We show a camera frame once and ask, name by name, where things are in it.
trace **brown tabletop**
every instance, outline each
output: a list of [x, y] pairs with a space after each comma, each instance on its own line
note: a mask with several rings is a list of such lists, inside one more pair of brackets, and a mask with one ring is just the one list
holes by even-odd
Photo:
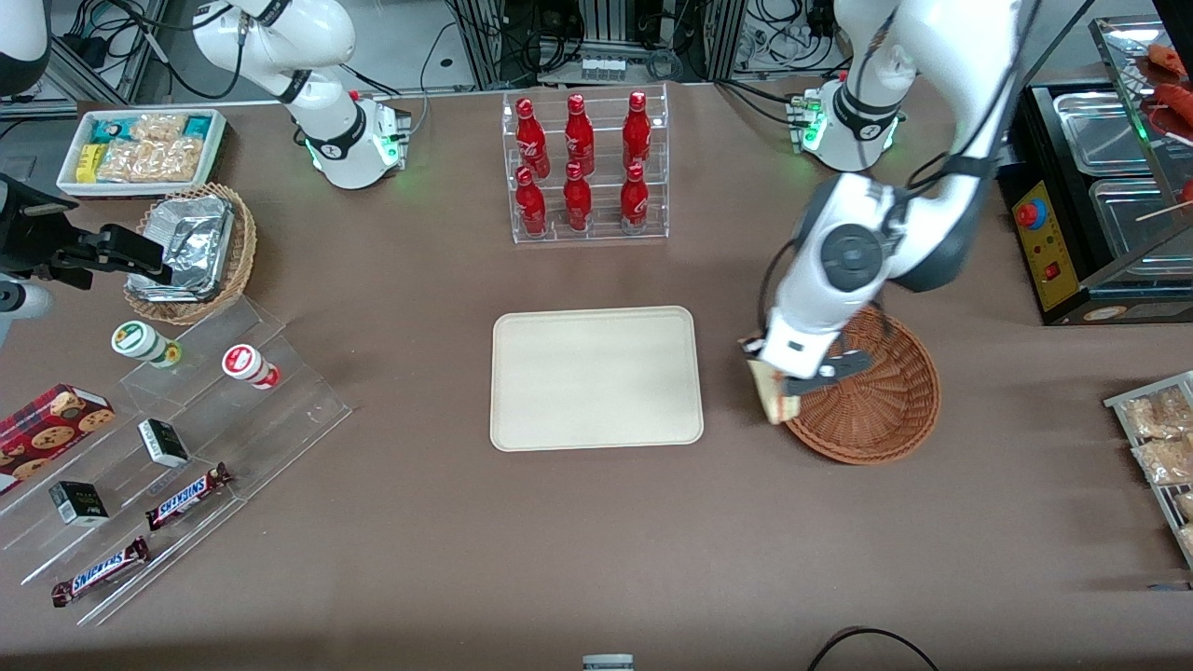
[[[1193, 595], [1143, 589], [1188, 573], [1100, 401], [1193, 368], [1189, 330], [1039, 326], [993, 196], [957, 282], [886, 291], [940, 370], [935, 432], [891, 466], [822, 458], [766, 424], [735, 340], [830, 172], [712, 86], [670, 97], [672, 238], [602, 248], [514, 247], [500, 96], [435, 98], [410, 167], [364, 191], [311, 168], [283, 107], [227, 107], [223, 181], [260, 235], [248, 294], [359, 411], [101, 627], [0, 555], [0, 667], [564, 670], [630, 652], [642, 671], [779, 670], [873, 624], [944, 669], [1188, 669]], [[952, 135], [929, 87], [907, 111], [885, 180]], [[107, 346], [131, 316], [120, 282], [54, 287], [52, 314], [13, 327], [0, 412], [131, 369]], [[489, 444], [499, 316], [655, 304], [696, 319], [699, 442]], [[822, 669], [865, 664], [916, 667], [855, 639]]]

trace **white tray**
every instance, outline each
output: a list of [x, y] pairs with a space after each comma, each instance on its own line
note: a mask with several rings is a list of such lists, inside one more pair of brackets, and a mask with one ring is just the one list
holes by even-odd
[[494, 325], [489, 438], [499, 450], [686, 445], [703, 432], [686, 309], [515, 313]]
[[[194, 171], [194, 178], [190, 181], [146, 181], [136, 184], [120, 184], [111, 181], [82, 183], [75, 181], [75, 168], [79, 166], [79, 154], [82, 146], [91, 140], [95, 124], [101, 121], [123, 119], [142, 113], [187, 115], [211, 117], [211, 125], [208, 135], [203, 138], [203, 152], [199, 154], [199, 165]], [[208, 181], [211, 168], [215, 167], [216, 155], [220, 152], [220, 141], [223, 138], [224, 117], [211, 107], [154, 107], [152, 110], [119, 109], [100, 110], [87, 112], [79, 119], [75, 128], [74, 140], [70, 141], [70, 149], [67, 158], [62, 160], [62, 168], [58, 171], [57, 186], [63, 193], [82, 198], [129, 198], [137, 196], [161, 196], [174, 193], [185, 189], [198, 187]]]

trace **wicker basket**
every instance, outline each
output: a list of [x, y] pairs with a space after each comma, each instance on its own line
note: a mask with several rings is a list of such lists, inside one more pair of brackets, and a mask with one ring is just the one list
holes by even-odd
[[874, 308], [846, 325], [849, 346], [865, 350], [873, 367], [799, 398], [799, 417], [787, 421], [809, 448], [845, 463], [903, 458], [932, 433], [940, 410], [940, 380], [923, 344]]
[[[230, 301], [235, 301], [245, 291], [248, 284], [248, 276], [253, 271], [253, 253], [256, 252], [256, 224], [253, 222], [253, 213], [248, 211], [245, 201], [235, 191], [221, 184], [204, 184], [197, 189], [187, 189], [172, 193], [166, 198], [198, 198], [200, 196], [220, 196], [236, 208], [236, 220], [231, 227], [231, 240], [228, 241], [228, 259], [224, 261], [223, 277], [221, 278], [220, 294], [205, 303], [150, 303], [142, 301], [124, 290], [124, 300], [132, 306], [132, 309], [146, 319], [165, 321], [175, 326], [190, 326], [204, 316], [216, 312]], [[141, 217], [137, 233], [146, 232], [149, 222], [149, 211]]]

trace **red bottle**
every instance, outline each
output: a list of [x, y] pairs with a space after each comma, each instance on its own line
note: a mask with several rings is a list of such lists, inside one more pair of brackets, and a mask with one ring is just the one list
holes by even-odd
[[543, 199], [543, 191], [534, 184], [534, 176], [526, 166], [518, 166], [514, 173], [518, 179], [518, 190], [514, 191], [514, 201], [518, 202], [518, 216], [523, 220], [523, 228], [531, 238], [546, 235], [546, 202]]
[[551, 160], [546, 158], [546, 134], [543, 124], [534, 118], [534, 105], [530, 98], [520, 98], [514, 109], [518, 111], [518, 153], [523, 164], [534, 171], [539, 179], [551, 174]]
[[650, 117], [647, 116], [647, 94], [630, 93], [630, 113], [622, 127], [622, 162], [626, 170], [635, 162], [647, 165], [650, 158]]
[[568, 226], [585, 233], [593, 218], [593, 191], [585, 180], [579, 161], [568, 162], [568, 183], [563, 185], [563, 201], [568, 205]]
[[642, 233], [647, 226], [647, 198], [650, 192], [642, 181], [642, 164], [631, 164], [622, 185], [622, 230], [630, 235]]
[[596, 170], [593, 122], [585, 112], [585, 97], [579, 93], [568, 96], [568, 125], [563, 137], [568, 142], [568, 160], [579, 162], [583, 174], [592, 174]]

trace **acrylic display shelf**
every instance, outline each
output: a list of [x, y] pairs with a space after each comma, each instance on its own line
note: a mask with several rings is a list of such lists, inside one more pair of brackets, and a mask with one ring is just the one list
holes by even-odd
[[[632, 91], [645, 92], [647, 116], [650, 117], [650, 159], [643, 166], [645, 168], [643, 179], [650, 191], [650, 198], [647, 201], [647, 224], [636, 235], [622, 230], [622, 185], [625, 183], [622, 125], [629, 112]], [[670, 156], [666, 86], [600, 87], [577, 90], [577, 92], [585, 96], [585, 107], [593, 122], [596, 144], [596, 170], [587, 178], [593, 192], [593, 221], [586, 233], [571, 230], [563, 204], [564, 166], [568, 164], [568, 150], [563, 138], [563, 129], [568, 123], [567, 100], [555, 99], [554, 92], [540, 91], [526, 91], [513, 96], [507, 93], [502, 98], [501, 140], [506, 154], [506, 189], [509, 192], [509, 221], [514, 242], [667, 238], [670, 232], [667, 201]], [[543, 131], [546, 134], [546, 155], [551, 160], [551, 173], [545, 179], [538, 180], [538, 186], [546, 199], [546, 235], [543, 238], [526, 235], [514, 199], [518, 187], [514, 171], [521, 165], [521, 156], [518, 153], [518, 115], [514, 113], [513, 105], [523, 97], [534, 103], [534, 116], [543, 124]]]
[[[245, 297], [199, 321], [178, 338], [178, 365], [159, 370], [142, 364], [109, 392], [117, 418], [104, 435], [0, 499], [0, 561], [23, 585], [45, 595], [45, 608], [51, 608], [56, 583], [144, 536], [149, 564], [126, 570], [61, 609], [80, 626], [104, 622], [351, 414], [327, 381], [303, 363], [282, 328]], [[254, 389], [223, 374], [220, 359], [237, 343], [255, 346], [282, 370], [277, 387]], [[149, 460], [137, 424], [150, 417], [178, 431], [191, 455], [185, 467], [171, 469]], [[221, 461], [235, 480], [150, 533], [144, 512]], [[58, 480], [94, 485], [111, 518], [92, 529], [63, 524], [48, 492]]]

